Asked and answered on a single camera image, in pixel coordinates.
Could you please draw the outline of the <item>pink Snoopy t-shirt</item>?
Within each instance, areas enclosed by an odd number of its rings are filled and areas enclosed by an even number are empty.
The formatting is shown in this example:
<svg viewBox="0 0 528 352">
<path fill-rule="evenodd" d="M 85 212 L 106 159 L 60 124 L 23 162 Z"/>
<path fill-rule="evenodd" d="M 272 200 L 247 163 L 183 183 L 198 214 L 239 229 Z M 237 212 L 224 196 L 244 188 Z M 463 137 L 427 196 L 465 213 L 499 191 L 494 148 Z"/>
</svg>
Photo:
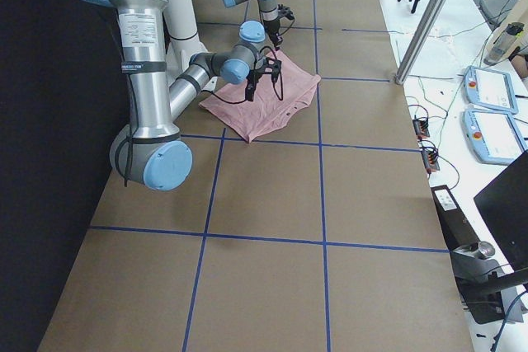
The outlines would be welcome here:
<svg viewBox="0 0 528 352">
<path fill-rule="evenodd" d="M 284 128 L 295 113 L 311 105 L 321 77 L 304 71 L 280 50 L 276 55 L 282 62 L 283 81 L 277 83 L 278 88 L 272 86 L 269 76 L 262 77 L 257 83 L 254 101 L 243 102 L 244 85 L 228 83 L 220 88 L 217 96 L 207 97 L 199 106 L 248 143 Z"/>
</svg>

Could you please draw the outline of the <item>upper teach pendant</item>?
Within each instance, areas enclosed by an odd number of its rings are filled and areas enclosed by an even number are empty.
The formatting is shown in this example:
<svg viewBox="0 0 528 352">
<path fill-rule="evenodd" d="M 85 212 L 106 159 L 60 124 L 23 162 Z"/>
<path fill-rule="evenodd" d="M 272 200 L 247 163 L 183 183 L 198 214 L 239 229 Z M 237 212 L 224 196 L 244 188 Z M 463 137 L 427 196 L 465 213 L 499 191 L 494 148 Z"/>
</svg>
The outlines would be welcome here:
<svg viewBox="0 0 528 352">
<path fill-rule="evenodd" d="M 516 94 L 508 73 L 469 66 L 464 74 L 464 92 L 473 105 L 513 115 L 518 113 Z"/>
</svg>

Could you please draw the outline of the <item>teach pendant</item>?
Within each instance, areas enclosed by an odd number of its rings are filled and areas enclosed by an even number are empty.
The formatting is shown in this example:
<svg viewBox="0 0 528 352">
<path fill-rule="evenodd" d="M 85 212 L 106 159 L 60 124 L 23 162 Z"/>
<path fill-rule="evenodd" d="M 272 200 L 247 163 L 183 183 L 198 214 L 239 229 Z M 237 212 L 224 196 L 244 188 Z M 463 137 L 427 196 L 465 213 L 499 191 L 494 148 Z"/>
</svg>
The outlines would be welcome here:
<svg viewBox="0 0 528 352">
<path fill-rule="evenodd" d="M 513 115 L 518 113 L 516 94 L 508 73 L 469 66 L 464 74 L 464 92 L 473 105 Z"/>
<path fill-rule="evenodd" d="M 509 112 L 467 109 L 462 125 L 469 146 L 481 163 L 508 166 L 527 150 Z"/>
</svg>

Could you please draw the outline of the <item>clear water bottle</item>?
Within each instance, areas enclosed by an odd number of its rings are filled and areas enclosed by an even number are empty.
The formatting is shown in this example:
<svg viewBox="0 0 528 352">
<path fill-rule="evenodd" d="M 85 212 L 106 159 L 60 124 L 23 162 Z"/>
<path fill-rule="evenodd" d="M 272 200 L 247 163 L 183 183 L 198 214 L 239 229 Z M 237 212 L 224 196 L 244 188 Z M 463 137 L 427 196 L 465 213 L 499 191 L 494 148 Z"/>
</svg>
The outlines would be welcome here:
<svg viewBox="0 0 528 352">
<path fill-rule="evenodd" d="M 523 30 L 524 24 L 522 22 L 516 21 L 509 23 L 493 42 L 493 47 L 487 52 L 483 62 L 488 66 L 499 63 Z"/>
</svg>

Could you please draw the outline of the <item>lower teach pendant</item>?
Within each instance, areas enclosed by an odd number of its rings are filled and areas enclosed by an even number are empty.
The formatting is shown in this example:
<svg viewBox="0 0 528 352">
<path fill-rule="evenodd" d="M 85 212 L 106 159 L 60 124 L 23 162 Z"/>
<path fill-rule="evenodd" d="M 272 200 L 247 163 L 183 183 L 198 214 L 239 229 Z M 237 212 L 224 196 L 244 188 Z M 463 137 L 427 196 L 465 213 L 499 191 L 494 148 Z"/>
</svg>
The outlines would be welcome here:
<svg viewBox="0 0 528 352">
<path fill-rule="evenodd" d="M 462 125 L 469 146 L 481 163 L 508 166 L 527 150 L 509 112 L 467 109 Z"/>
</svg>

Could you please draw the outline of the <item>black monitor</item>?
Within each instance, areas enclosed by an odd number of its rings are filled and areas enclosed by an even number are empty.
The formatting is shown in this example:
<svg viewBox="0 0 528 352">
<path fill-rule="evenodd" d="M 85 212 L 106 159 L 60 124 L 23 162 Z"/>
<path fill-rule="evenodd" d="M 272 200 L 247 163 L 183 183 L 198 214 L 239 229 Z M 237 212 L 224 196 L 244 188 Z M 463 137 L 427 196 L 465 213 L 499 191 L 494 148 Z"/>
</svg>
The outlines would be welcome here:
<svg viewBox="0 0 528 352">
<path fill-rule="evenodd" d="M 475 205 L 509 264 L 527 267 L 527 153 L 474 196 Z"/>
</svg>

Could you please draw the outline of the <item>black electronics box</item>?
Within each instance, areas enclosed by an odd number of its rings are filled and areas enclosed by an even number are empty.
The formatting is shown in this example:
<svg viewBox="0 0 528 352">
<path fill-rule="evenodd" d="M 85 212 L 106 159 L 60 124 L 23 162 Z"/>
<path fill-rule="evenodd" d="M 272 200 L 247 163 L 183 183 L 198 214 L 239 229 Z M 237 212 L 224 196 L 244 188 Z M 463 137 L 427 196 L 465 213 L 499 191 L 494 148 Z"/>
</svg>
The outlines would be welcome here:
<svg viewBox="0 0 528 352">
<path fill-rule="evenodd" d="M 432 187 L 431 194 L 463 303 L 478 324 L 502 320 L 516 295 L 514 288 L 469 295 L 470 288 L 504 276 L 494 246 L 479 238 L 447 185 Z"/>
</svg>

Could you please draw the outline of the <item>aluminium frame post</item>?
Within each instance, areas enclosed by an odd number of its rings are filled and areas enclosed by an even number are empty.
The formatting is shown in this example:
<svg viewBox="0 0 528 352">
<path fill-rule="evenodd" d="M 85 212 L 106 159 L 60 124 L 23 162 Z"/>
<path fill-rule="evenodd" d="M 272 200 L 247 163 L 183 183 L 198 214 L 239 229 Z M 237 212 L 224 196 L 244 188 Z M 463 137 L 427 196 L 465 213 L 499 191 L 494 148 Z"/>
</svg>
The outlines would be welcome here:
<svg viewBox="0 0 528 352">
<path fill-rule="evenodd" d="M 398 70 L 394 76 L 394 81 L 398 85 L 403 85 L 417 61 L 423 45 L 434 25 L 446 0 L 430 0 L 417 26 L 415 34 L 408 46 L 408 49 L 400 62 Z"/>
</svg>

